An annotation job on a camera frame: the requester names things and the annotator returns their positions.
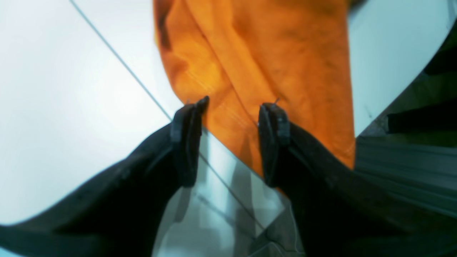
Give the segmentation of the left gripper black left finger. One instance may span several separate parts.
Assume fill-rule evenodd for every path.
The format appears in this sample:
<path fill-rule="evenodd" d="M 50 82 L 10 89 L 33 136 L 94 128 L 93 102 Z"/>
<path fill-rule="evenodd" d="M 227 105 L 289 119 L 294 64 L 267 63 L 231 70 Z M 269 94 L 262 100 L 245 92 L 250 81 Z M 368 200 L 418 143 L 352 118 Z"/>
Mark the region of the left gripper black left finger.
<path fill-rule="evenodd" d="M 168 202 L 196 183 L 208 104 L 186 104 L 125 159 L 35 217 L 1 226 L 1 247 L 26 257 L 150 257 Z"/>

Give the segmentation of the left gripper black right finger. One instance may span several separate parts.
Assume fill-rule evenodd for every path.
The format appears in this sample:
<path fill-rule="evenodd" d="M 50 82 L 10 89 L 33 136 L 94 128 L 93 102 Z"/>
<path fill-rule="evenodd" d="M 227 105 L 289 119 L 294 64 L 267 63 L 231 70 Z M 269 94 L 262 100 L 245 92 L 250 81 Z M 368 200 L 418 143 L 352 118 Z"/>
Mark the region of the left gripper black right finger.
<path fill-rule="evenodd" d="M 309 257 L 455 257 L 456 219 L 355 174 L 277 104 L 261 104 L 264 182 L 289 198 Z"/>

